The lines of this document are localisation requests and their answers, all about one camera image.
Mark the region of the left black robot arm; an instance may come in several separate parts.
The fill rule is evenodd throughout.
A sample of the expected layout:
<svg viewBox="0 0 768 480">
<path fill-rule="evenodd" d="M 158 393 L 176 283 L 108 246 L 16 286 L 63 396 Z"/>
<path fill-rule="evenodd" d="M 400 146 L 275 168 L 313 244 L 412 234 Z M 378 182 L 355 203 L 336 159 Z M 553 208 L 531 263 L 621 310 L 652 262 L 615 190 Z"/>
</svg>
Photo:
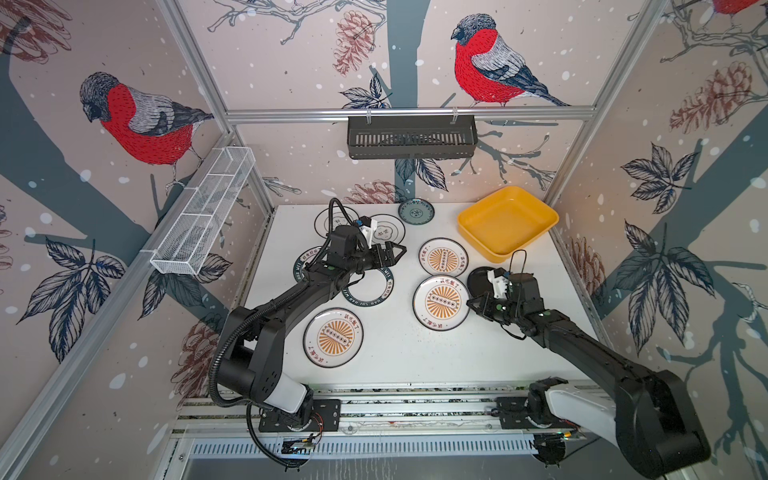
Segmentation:
<svg viewBox="0 0 768 480">
<path fill-rule="evenodd" d="M 283 372 L 285 339 L 353 276 L 393 267 L 407 252 L 399 243 L 372 242 L 371 231 L 361 222 L 336 227 L 293 287 L 253 309 L 238 307 L 229 314 L 207 374 L 208 396 L 215 405 L 255 405 L 308 422 L 313 391 Z"/>
</svg>

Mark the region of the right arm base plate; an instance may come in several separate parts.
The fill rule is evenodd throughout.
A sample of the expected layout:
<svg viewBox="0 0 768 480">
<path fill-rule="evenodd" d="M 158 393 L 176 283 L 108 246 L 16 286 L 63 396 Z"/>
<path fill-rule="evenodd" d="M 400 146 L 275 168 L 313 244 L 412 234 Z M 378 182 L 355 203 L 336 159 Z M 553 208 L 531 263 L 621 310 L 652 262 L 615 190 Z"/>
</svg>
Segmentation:
<svg viewBox="0 0 768 480">
<path fill-rule="evenodd" d="M 557 429 L 578 430 L 579 426 L 568 420 L 541 413 L 528 405 L 526 397 L 498 397 L 491 415 L 498 418 L 504 430 Z"/>
</svg>

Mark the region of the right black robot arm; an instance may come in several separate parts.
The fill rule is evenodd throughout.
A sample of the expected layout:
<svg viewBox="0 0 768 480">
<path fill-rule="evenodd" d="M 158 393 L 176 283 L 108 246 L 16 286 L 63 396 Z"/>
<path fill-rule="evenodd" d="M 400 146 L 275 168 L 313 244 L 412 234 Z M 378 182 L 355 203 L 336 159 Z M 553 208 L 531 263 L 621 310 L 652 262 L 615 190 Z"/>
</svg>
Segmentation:
<svg viewBox="0 0 768 480">
<path fill-rule="evenodd" d="M 616 446 L 640 475 L 655 479 L 709 459 L 711 447 L 684 382 L 616 353 L 568 316 L 544 305 L 529 273 L 479 267 L 468 276 L 470 310 L 530 339 L 594 381 L 604 397 L 558 377 L 528 387 L 525 411 L 540 427 L 570 422 Z"/>
</svg>

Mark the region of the orange sunburst plate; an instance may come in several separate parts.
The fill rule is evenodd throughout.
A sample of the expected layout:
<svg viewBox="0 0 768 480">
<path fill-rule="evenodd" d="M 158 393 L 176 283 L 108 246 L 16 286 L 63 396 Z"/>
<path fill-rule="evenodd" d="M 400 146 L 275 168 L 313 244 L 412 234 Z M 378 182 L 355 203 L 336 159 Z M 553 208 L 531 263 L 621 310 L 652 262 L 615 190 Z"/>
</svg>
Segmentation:
<svg viewBox="0 0 768 480">
<path fill-rule="evenodd" d="M 350 310 L 330 308 L 315 315 L 303 335 L 306 357 L 321 368 L 338 368 L 360 351 L 364 329 L 360 318 Z"/>
<path fill-rule="evenodd" d="M 445 237 L 426 241 L 418 251 L 420 266 L 429 275 L 462 275 L 469 264 L 466 249 L 458 242 Z"/>
<path fill-rule="evenodd" d="M 412 310 L 417 321 L 433 331 L 457 328 L 470 313 L 469 291 L 460 280 L 435 275 L 422 281 L 413 294 Z"/>
</svg>

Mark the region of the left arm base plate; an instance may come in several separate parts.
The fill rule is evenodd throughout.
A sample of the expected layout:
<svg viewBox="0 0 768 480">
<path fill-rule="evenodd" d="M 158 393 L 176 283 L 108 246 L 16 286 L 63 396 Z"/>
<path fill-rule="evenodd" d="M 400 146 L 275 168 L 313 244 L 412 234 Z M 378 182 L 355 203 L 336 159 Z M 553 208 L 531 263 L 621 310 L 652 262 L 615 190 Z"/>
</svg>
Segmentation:
<svg viewBox="0 0 768 480">
<path fill-rule="evenodd" d="M 336 432 L 341 417 L 338 399 L 311 399 L 295 413 L 270 407 L 260 415 L 260 433 Z"/>
</svg>

